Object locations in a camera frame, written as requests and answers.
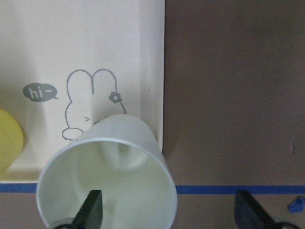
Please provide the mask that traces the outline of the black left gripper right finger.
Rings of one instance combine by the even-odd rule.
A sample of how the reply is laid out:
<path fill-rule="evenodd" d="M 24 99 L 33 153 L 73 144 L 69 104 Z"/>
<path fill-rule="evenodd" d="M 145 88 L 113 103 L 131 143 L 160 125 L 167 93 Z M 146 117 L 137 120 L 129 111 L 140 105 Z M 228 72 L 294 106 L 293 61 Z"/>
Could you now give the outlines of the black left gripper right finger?
<path fill-rule="evenodd" d="M 282 229 L 246 190 L 235 194 L 234 219 L 239 229 Z"/>

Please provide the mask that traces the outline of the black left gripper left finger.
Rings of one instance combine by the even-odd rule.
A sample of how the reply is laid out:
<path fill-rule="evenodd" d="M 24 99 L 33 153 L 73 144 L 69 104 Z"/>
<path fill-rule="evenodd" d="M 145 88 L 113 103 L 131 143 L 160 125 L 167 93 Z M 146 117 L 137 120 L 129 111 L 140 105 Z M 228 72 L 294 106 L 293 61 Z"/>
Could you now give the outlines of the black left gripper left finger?
<path fill-rule="evenodd" d="M 72 221 L 74 229 L 100 229 L 103 218 L 102 191 L 92 190 Z"/>

